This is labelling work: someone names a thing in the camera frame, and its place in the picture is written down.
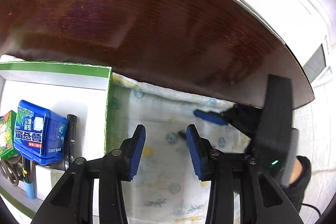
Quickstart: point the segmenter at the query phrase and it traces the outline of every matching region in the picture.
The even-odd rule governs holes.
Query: person's hand
[[[294,183],[300,177],[302,170],[303,170],[303,167],[302,167],[301,162],[297,158],[295,158],[293,172],[289,179],[290,184]]]

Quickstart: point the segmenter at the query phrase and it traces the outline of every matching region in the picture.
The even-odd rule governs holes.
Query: blue plastic box
[[[21,100],[16,114],[14,148],[38,164],[52,164],[63,158],[66,127],[66,118]]]

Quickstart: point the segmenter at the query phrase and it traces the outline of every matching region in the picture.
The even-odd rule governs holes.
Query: wooden table
[[[112,66],[127,77],[262,107],[267,76],[314,99],[295,57],[242,0],[0,0],[0,53]]]

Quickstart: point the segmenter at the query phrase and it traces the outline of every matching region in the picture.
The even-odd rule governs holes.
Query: green package
[[[9,111],[6,115],[0,117],[0,159],[8,160],[19,154],[13,147],[13,134],[15,127],[16,113]]]

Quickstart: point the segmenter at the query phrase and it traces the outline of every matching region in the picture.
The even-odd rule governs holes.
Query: white cloth
[[[169,89],[156,89],[165,92],[164,97],[115,86],[113,146],[118,147],[122,140],[131,137],[137,124],[146,128],[138,173],[132,182],[122,184],[129,223],[204,223],[210,182],[198,180],[186,140],[177,132],[185,132],[193,123],[201,137],[225,152],[243,152],[249,139],[231,126],[218,126],[193,115],[196,108],[221,112],[232,103],[220,102],[222,107],[217,107],[219,100],[198,95],[189,95],[194,103],[170,100],[167,98],[174,95]],[[199,97],[206,103],[196,103]],[[239,223],[237,194],[235,208],[238,209],[234,223]]]

